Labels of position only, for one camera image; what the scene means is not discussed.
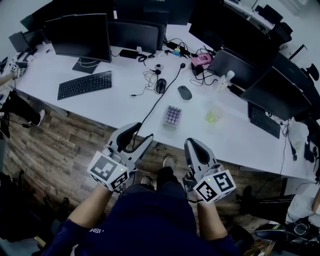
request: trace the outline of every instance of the forearm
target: forearm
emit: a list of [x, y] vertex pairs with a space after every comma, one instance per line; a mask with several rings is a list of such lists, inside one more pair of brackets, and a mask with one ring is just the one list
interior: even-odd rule
[[91, 195], [70, 214], [68, 219], [81, 227], [93, 228], [104, 212], [112, 193], [97, 184]]
[[319, 188], [318, 192], [316, 193], [315, 199], [313, 201], [312, 211], [314, 213], [316, 213], [318, 208], [319, 208], [319, 206], [320, 206], [320, 188]]
[[6, 82], [8, 82], [9, 80], [11, 80], [12, 78], [15, 77], [15, 73], [9, 73], [3, 77], [0, 77], [0, 86], [3, 86]]
[[216, 206], [206, 204], [204, 202], [198, 203], [198, 218], [200, 237], [204, 240], [215, 240], [225, 238], [228, 232], [222, 224], [217, 212]]

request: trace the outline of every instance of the bottle cap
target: bottle cap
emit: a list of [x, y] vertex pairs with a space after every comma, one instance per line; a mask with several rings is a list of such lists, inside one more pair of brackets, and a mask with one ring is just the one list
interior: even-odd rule
[[233, 72], [232, 70], [230, 70], [227, 74], [226, 74], [226, 79], [231, 80], [232, 78], [234, 78], [235, 76], [235, 72]]

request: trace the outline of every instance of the purple egg tray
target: purple egg tray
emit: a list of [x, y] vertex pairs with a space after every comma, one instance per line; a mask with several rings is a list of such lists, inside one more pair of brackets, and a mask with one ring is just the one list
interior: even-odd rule
[[181, 112], [178, 107], [168, 106], [164, 114], [163, 125], [176, 128], [180, 123]]

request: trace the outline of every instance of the wooden floor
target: wooden floor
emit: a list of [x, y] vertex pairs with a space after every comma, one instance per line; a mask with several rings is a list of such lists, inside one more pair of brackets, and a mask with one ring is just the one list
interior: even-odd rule
[[[64, 197], [68, 197], [72, 210], [95, 187], [95, 181], [86, 172], [87, 166], [95, 152], [103, 148], [115, 129], [72, 113], [65, 118], [50, 108], [45, 110], [46, 116], [41, 125], [29, 129], [13, 122], [25, 123], [23, 119], [14, 114], [10, 115], [13, 121], [9, 127], [11, 138], [7, 142], [4, 172], [16, 178], [19, 171], [24, 170], [23, 187], [35, 189], [35, 196], [39, 201], [49, 195], [52, 204], [56, 205], [61, 203]], [[188, 172], [184, 151], [158, 143], [156, 147], [150, 147], [143, 159], [136, 163], [139, 172], [134, 183], [139, 183], [144, 175], [156, 179], [167, 154], [175, 158], [175, 175], [181, 181]], [[241, 216], [235, 194], [242, 194], [248, 185], [253, 187], [255, 193], [267, 180], [275, 176], [270, 173], [240, 172], [236, 165], [225, 162], [222, 164], [230, 170], [237, 189], [216, 204], [219, 215], [225, 224], [238, 224], [251, 232], [265, 223], [265, 220], [250, 215]], [[127, 186], [131, 184], [132, 179], [127, 183]], [[267, 183], [259, 196], [278, 196], [280, 189], [281, 179], [276, 178]], [[117, 198], [118, 194], [114, 193], [106, 213], [110, 211]], [[197, 218], [196, 205], [191, 205]]]

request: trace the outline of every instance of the pink object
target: pink object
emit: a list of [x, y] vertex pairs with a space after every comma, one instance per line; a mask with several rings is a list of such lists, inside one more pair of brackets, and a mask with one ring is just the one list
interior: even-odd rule
[[212, 58], [209, 53], [200, 53], [198, 57], [192, 57], [191, 62], [192, 64], [197, 67], [199, 65], [205, 65], [211, 63]]

